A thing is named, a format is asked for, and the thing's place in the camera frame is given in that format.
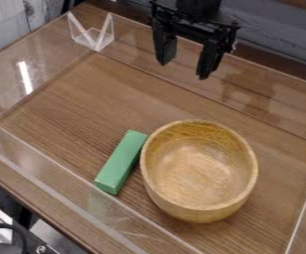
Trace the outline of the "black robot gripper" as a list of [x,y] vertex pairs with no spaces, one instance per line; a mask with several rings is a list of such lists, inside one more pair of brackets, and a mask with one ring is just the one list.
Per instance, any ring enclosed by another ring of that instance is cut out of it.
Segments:
[[223,0],[150,0],[150,24],[156,59],[161,65],[176,57],[177,36],[204,44],[196,75],[200,80],[217,70],[224,45],[235,43],[239,23],[221,11]]

